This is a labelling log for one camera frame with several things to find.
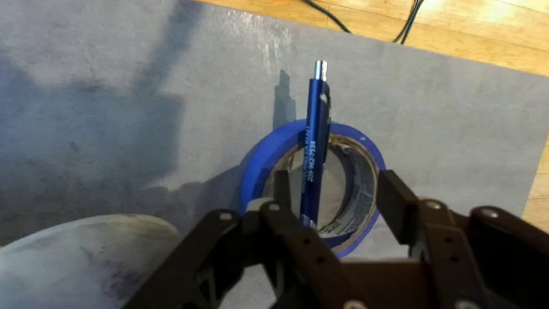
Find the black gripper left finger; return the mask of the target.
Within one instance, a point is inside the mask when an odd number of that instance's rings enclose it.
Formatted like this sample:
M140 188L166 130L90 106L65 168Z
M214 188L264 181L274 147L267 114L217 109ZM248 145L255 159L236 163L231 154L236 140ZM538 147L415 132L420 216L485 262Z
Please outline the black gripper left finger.
M365 303L319 235L289 209L288 173L257 211L209 211L145 278L123 309L219 309L248 266L260 264L274 309L343 309Z

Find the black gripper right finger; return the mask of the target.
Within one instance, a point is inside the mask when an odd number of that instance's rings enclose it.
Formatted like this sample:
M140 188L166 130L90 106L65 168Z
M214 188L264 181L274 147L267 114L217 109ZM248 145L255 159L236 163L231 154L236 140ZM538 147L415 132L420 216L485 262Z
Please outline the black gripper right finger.
M377 209L427 267L437 309L549 309L549 233L483 204L466 214L377 173Z

